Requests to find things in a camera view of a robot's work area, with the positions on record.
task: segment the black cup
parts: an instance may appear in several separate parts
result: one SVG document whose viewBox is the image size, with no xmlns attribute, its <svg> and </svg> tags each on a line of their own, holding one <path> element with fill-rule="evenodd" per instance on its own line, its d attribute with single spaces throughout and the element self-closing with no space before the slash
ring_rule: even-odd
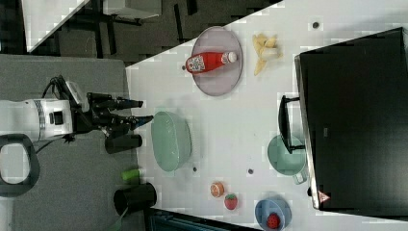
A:
<svg viewBox="0 0 408 231">
<path fill-rule="evenodd" d="M 156 204 L 156 201 L 156 190 L 150 183 L 118 190 L 114 195 L 115 208 L 119 215 L 122 215 L 126 208 L 128 208 L 126 215 L 150 208 Z"/>
</svg>

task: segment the plate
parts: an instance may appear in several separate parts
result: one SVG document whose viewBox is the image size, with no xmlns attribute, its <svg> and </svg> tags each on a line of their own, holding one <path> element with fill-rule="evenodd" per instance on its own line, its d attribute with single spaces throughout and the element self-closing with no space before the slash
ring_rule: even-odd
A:
<svg viewBox="0 0 408 231">
<path fill-rule="evenodd" d="M 215 70 L 193 74 L 198 88 L 211 96 L 221 96 L 230 92 L 237 85 L 242 71 L 242 50 L 234 33 L 222 27 L 211 27 L 198 37 L 191 55 L 203 52 L 228 52 L 237 54 L 238 60 Z"/>
</svg>

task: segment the red logo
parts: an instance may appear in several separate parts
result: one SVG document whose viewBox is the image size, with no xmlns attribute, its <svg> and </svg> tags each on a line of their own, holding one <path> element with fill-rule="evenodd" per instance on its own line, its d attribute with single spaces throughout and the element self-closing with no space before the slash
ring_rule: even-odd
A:
<svg viewBox="0 0 408 231">
<path fill-rule="evenodd" d="M 324 201 L 330 199 L 330 196 L 324 194 L 323 192 L 319 191 L 319 201 L 320 203 L 323 203 Z"/>
</svg>

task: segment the strawberry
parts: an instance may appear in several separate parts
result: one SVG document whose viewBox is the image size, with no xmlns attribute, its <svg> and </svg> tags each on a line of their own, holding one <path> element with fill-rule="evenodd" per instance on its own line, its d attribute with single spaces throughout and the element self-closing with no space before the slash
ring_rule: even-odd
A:
<svg viewBox="0 0 408 231">
<path fill-rule="evenodd" d="M 267 221 L 267 226 L 271 229 L 277 229 L 279 227 L 280 218 L 277 214 L 270 214 Z"/>
<path fill-rule="evenodd" d="M 237 207 L 238 199 L 234 194 L 227 194 L 224 200 L 225 207 L 229 210 L 234 210 Z"/>
</svg>

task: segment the red bottle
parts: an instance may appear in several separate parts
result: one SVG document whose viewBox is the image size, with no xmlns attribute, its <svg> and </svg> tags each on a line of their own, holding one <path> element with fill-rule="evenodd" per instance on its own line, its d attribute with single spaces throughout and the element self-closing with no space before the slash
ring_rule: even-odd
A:
<svg viewBox="0 0 408 231">
<path fill-rule="evenodd" d="M 237 60 L 235 52 L 204 52 L 193 55 L 186 60 L 186 69 L 191 74 L 204 73 Z"/>
</svg>

